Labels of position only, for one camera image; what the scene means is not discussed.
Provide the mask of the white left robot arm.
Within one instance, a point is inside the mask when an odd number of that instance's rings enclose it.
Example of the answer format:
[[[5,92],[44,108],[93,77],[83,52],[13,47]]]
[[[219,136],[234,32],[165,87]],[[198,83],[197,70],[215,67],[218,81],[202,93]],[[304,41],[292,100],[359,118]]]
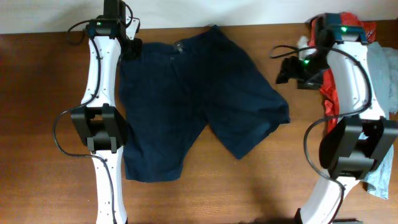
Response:
[[[81,104],[71,110],[72,123],[95,167],[97,223],[127,223],[121,181],[127,122],[116,108],[118,63],[137,59],[142,50],[140,20],[122,0],[104,0],[103,13],[85,21],[90,66]]]

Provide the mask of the navy blue shorts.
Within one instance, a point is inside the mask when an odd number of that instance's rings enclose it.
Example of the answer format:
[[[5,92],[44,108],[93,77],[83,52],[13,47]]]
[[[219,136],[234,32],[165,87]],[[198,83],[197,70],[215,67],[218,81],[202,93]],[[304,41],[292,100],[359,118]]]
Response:
[[[120,64],[119,98],[129,125],[126,178],[139,182],[177,180],[206,126],[241,159],[290,121],[286,100],[218,26],[145,43],[139,58]]]

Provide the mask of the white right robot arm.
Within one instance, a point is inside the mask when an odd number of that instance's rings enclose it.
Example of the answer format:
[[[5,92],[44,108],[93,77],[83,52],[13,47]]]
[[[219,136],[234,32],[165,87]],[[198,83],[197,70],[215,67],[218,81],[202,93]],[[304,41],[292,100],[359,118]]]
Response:
[[[335,223],[350,190],[381,165],[397,138],[397,122],[387,119],[374,92],[364,27],[347,24],[341,13],[324,13],[309,28],[310,45],[289,47],[276,82],[295,79],[301,89],[316,89],[325,83],[323,72],[331,70],[339,110],[336,126],[320,143],[319,180],[294,221]]]

